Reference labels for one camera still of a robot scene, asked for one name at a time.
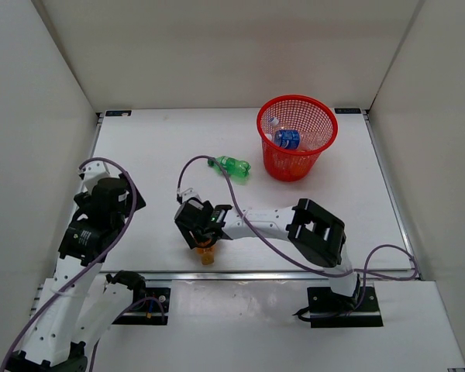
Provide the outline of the red mesh plastic bin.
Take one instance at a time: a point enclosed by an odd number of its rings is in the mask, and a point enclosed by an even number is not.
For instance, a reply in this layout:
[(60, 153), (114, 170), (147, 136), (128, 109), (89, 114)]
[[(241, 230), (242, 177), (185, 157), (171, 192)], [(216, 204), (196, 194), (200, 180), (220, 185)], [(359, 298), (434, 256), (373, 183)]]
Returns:
[[(265, 103), (257, 114), (263, 165), (279, 181), (299, 181), (312, 169), (319, 156), (336, 140), (338, 122), (322, 102), (304, 95), (282, 95)], [(287, 148), (285, 136), (277, 132), (297, 132), (298, 146)]]

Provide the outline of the blue label clear bottle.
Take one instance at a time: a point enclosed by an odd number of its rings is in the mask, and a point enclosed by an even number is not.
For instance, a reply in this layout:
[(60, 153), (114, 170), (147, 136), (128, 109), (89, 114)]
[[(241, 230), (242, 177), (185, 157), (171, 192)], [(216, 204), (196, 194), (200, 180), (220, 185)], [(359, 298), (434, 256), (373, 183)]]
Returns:
[(321, 137), (316, 133), (300, 132), (295, 129), (280, 129), (275, 132), (272, 142), (286, 150), (312, 151), (322, 145)]

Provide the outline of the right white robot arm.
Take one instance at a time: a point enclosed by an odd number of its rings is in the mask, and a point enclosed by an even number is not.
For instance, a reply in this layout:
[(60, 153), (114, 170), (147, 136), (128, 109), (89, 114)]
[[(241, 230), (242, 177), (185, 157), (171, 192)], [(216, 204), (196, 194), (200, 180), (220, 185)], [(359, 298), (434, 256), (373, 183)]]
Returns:
[(212, 205), (197, 196), (178, 196), (174, 221), (193, 250), (210, 248), (219, 240), (258, 238), (291, 243), (329, 279), (335, 305), (354, 310), (360, 301), (360, 275), (346, 250), (345, 224), (314, 201), (301, 198), (290, 208), (238, 211)]

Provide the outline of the orange juice bottle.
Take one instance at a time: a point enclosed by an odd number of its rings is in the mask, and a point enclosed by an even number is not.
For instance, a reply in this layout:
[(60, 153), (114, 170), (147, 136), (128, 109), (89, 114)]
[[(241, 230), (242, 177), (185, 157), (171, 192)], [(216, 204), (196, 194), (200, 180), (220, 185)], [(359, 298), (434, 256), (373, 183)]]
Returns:
[(311, 157), (307, 150), (297, 150), (295, 155), (291, 155), (288, 172), (291, 177), (304, 177), (310, 170)]
[(208, 266), (214, 263), (215, 242), (212, 239), (209, 239), (203, 243), (198, 243), (198, 246), (195, 248), (195, 251), (199, 255), (201, 264), (203, 266)]

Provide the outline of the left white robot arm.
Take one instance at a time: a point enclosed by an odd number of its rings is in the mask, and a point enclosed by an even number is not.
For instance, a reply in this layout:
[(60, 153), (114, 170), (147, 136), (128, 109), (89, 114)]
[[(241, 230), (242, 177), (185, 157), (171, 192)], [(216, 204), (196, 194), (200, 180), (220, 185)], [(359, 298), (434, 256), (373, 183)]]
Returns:
[(2, 371), (86, 371), (102, 333), (127, 310), (146, 304), (144, 278), (132, 271), (109, 274), (102, 296), (83, 313), (93, 280), (108, 253), (146, 203), (130, 176), (87, 168), (86, 190), (61, 241), (56, 269), (40, 306), (13, 341)]

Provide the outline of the large clear plastic bottle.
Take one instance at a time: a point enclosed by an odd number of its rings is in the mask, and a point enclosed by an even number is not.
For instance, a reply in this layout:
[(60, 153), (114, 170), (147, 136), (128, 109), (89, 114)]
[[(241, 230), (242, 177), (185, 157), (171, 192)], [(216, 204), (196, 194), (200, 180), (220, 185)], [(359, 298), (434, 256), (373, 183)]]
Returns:
[(282, 130), (284, 128), (281, 120), (277, 117), (270, 118), (267, 124), (273, 131)]

